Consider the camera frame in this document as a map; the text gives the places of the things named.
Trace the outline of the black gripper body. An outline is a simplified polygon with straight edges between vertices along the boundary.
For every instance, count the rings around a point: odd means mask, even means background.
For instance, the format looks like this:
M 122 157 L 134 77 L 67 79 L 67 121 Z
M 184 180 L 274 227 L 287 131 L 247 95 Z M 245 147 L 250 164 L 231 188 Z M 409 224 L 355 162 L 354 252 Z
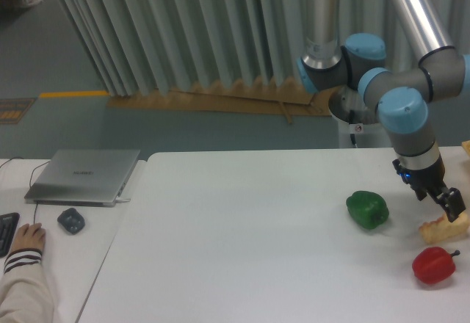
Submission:
M 429 195 L 439 195 L 441 187 L 446 187 L 445 166 L 441 156 L 430 166 L 417 170 L 405 167 L 399 159 L 393 160 L 392 164 L 402 182 L 409 185 L 413 191 L 426 189 Z

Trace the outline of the cream sleeved forearm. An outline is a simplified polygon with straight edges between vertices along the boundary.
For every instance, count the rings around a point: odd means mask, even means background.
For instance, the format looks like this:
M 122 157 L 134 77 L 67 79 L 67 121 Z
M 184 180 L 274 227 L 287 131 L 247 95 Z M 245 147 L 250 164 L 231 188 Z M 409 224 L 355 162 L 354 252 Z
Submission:
M 1 321 L 52 322 L 53 316 L 42 251 L 26 248 L 10 253 L 1 277 Z

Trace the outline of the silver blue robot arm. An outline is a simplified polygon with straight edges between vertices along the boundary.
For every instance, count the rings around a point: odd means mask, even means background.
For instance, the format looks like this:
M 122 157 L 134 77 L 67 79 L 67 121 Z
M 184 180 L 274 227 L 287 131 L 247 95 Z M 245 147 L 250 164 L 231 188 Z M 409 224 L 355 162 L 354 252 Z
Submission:
M 302 83 L 316 93 L 347 86 L 388 134 L 394 169 L 417 198 L 430 197 L 455 221 L 466 206 L 458 189 L 444 183 L 444 163 L 430 124 L 430 102 L 469 88 L 469 57 L 461 55 L 431 0 L 391 0 L 418 60 L 415 69 L 384 68 L 384 42 L 356 34 L 339 43 L 339 0 L 307 0 L 305 51 L 297 60 Z

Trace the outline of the person's right hand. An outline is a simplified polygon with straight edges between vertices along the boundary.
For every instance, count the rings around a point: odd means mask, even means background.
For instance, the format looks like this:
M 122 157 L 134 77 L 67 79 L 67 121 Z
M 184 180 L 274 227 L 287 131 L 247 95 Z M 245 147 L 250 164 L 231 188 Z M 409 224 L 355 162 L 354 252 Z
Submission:
M 34 250 L 43 254 L 46 244 L 46 230 L 42 224 L 25 224 L 21 226 L 12 241 L 9 254 L 23 250 Z

